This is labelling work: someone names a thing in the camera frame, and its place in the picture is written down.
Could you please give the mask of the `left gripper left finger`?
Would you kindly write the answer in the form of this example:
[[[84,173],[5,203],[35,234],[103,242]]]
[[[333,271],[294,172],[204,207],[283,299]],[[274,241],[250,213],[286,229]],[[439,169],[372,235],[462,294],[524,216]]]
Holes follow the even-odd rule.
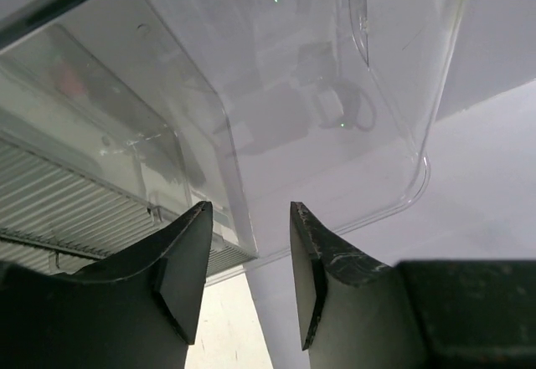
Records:
[[[182,368],[213,236],[199,202],[167,227],[74,274],[1,265],[4,368]]]

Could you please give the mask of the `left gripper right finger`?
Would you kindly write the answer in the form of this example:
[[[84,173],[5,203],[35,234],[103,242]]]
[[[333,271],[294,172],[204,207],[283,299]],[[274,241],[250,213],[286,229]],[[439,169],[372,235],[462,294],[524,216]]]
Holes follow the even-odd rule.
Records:
[[[384,264],[290,206],[301,348],[313,368],[532,368],[532,260]]]

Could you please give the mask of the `clear acrylic drawer organizer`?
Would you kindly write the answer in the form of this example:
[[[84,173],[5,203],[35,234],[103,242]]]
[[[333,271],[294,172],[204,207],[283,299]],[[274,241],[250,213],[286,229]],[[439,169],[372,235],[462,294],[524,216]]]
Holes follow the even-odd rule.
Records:
[[[1,257],[73,273],[213,205],[208,277],[425,190],[466,0],[1,0]]]

